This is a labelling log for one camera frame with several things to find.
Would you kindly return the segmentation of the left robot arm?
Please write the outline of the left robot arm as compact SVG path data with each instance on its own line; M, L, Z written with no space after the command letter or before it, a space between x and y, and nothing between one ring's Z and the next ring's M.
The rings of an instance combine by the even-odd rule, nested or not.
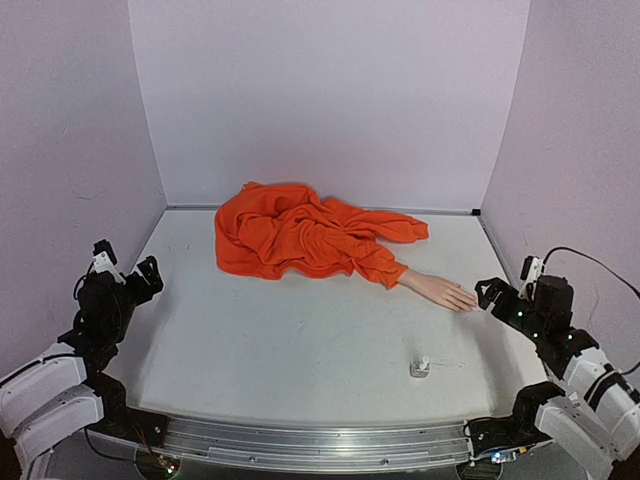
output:
M118 353L135 309L163 287L148 256L129 274L114 257L95 252L74 287L72 327L42 354L1 380L1 476L22 479L36 459L91 425L132 435L147 454L147 432L126 402L126 389L105 369Z

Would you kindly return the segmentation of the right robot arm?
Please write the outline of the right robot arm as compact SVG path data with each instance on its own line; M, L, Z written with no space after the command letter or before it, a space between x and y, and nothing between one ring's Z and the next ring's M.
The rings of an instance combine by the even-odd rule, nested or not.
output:
M588 332L573 327L568 281L542 275L517 290L492 278L475 290L481 309L533 343L547 378L522 388L510 415L468 422L473 456L501 463L552 440L592 478L606 479L638 453L639 391Z

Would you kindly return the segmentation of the clear nail polish bottle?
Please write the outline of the clear nail polish bottle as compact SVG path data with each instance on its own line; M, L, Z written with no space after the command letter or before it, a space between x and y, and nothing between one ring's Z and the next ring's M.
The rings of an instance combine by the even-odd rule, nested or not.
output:
M430 364L426 367L426 368L421 368L420 367L420 360L412 363L410 365L410 376L412 378L416 378L416 379L424 379L426 378L429 373L430 373Z

